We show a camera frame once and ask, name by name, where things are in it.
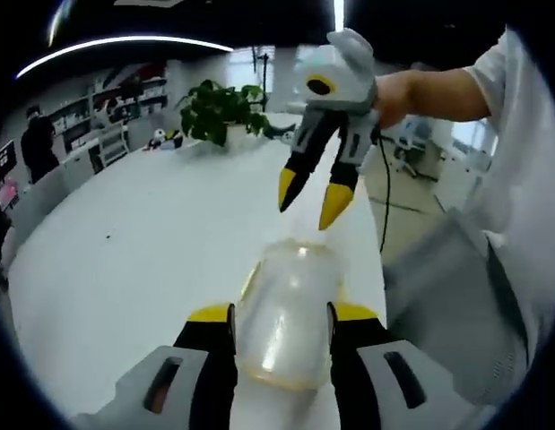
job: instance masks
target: floor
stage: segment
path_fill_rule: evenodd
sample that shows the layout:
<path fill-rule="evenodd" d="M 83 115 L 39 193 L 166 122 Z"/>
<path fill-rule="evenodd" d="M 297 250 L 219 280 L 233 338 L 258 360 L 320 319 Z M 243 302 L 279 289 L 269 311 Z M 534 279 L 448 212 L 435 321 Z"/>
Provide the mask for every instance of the floor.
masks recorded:
<path fill-rule="evenodd" d="M 443 216 L 443 211 L 432 193 L 436 183 L 421 177 L 413 178 L 405 170 L 396 171 L 394 160 L 388 153 L 391 197 L 382 253 L 383 263 L 397 258 L 433 228 Z M 386 169 L 380 153 L 373 158 L 365 172 L 364 180 L 377 222 L 377 237 L 380 244 L 386 211 Z"/>

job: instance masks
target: white sleeve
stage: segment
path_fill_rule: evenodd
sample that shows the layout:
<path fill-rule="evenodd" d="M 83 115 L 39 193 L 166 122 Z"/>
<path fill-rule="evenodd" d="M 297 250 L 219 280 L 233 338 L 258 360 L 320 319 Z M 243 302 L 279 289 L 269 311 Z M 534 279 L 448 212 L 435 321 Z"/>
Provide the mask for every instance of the white sleeve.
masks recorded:
<path fill-rule="evenodd" d="M 465 67 L 481 89 L 491 113 L 491 122 L 498 125 L 504 106 L 504 92 L 507 66 L 507 34 L 500 37 L 499 43 L 486 51 L 474 65 Z"/>

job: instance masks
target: black cable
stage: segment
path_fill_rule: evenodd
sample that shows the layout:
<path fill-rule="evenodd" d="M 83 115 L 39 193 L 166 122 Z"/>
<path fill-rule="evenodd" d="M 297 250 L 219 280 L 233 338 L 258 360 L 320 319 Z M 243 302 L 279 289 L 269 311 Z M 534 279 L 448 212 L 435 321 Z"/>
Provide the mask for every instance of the black cable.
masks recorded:
<path fill-rule="evenodd" d="M 383 253 L 383 248 L 385 247 L 386 239 L 386 224 L 388 223 L 388 211 L 389 203 L 391 201 L 391 170 L 388 166 L 388 161 L 386 160 L 385 145 L 383 144 L 383 138 L 380 133 L 377 133 L 377 144 L 381 147 L 381 153 L 383 154 L 383 161 L 385 162 L 386 170 L 386 202 L 385 202 L 385 223 L 383 225 L 383 235 L 381 237 L 381 247 L 380 253 Z"/>

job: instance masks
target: yellow fingertip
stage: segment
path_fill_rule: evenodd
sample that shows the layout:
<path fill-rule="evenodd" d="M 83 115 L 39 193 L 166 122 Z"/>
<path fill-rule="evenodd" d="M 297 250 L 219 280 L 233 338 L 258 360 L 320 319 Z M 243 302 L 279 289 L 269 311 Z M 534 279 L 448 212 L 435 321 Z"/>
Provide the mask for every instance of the yellow fingertip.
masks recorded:
<path fill-rule="evenodd" d="M 285 195 L 287 195 L 287 190 L 295 177 L 295 172 L 284 168 L 279 175 L 279 207 L 281 208 L 283 205 L 283 201 L 285 200 Z"/>
<path fill-rule="evenodd" d="M 319 230 L 329 228 L 352 200 L 354 192 L 347 185 L 329 184 L 323 200 Z"/>

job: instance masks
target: person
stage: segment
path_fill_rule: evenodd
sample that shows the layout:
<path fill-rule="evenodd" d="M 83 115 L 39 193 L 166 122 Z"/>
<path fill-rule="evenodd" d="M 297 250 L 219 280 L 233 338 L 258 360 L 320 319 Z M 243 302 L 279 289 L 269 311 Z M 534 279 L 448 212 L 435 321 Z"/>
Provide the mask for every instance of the person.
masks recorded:
<path fill-rule="evenodd" d="M 374 104 L 381 128 L 407 114 L 456 122 L 487 117 L 496 128 L 496 153 L 466 213 L 502 250 L 515 295 L 532 313 L 534 345 L 555 320 L 555 98 L 542 65 L 507 28 L 468 67 L 378 77 Z"/>
<path fill-rule="evenodd" d="M 38 105 L 29 107 L 26 117 L 28 129 L 22 136 L 22 157 L 30 171 L 30 181 L 36 184 L 59 165 L 52 152 L 55 130 L 49 118 L 41 115 Z"/>

